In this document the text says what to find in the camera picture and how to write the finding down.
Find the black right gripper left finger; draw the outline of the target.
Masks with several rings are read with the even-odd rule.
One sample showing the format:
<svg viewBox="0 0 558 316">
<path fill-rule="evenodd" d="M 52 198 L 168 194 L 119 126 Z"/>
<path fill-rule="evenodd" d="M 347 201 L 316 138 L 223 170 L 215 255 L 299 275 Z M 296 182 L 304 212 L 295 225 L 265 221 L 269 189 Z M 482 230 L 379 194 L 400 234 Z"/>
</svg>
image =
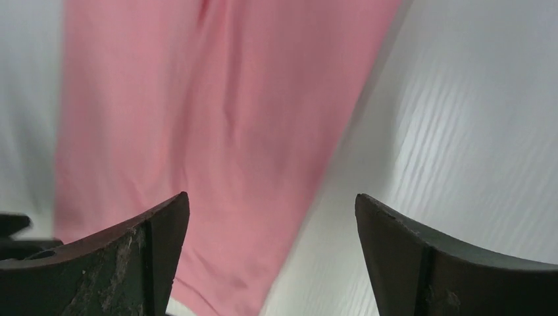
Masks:
<svg viewBox="0 0 558 316">
<path fill-rule="evenodd" d="M 69 244 L 16 240 L 1 215 L 2 315 L 164 315 L 189 221 L 184 192 Z"/>
</svg>

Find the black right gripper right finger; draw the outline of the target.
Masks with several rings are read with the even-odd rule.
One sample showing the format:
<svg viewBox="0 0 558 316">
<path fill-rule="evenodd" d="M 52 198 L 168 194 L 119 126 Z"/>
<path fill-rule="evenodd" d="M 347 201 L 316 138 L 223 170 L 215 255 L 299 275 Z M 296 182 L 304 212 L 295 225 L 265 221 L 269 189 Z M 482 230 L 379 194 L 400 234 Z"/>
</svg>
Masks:
<svg viewBox="0 0 558 316">
<path fill-rule="evenodd" d="M 357 230 L 381 315 L 556 315 L 557 266 L 490 251 L 366 194 Z"/>
</svg>

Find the pink t shirt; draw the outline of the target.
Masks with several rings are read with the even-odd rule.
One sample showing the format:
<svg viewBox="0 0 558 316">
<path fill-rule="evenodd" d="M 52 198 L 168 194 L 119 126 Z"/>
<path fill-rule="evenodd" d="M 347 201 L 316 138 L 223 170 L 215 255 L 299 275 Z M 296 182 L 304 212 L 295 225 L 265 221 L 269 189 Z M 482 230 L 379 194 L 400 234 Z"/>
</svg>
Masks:
<svg viewBox="0 0 558 316">
<path fill-rule="evenodd" d="M 65 1 L 55 235 L 185 191 L 172 294 L 258 315 L 398 1 Z"/>
</svg>

